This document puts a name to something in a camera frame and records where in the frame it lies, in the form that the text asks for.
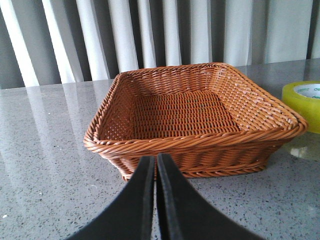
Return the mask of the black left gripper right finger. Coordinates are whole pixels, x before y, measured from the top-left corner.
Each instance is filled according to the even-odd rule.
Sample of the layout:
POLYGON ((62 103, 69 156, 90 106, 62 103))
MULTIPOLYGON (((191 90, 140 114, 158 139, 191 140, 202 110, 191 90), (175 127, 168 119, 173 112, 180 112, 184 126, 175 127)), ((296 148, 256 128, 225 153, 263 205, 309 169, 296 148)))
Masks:
POLYGON ((157 156, 158 222, 163 240, 260 240, 211 206, 182 175, 169 154, 157 156))

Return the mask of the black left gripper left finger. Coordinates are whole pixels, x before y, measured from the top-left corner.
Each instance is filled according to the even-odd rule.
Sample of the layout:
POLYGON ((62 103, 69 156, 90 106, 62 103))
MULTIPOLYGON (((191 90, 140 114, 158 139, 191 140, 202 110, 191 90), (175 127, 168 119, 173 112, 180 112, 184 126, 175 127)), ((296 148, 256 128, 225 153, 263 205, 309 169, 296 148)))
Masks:
POLYGON ((121 193, 70 240, 149 240, 154 207, 155 158, 141 157, 121 193))

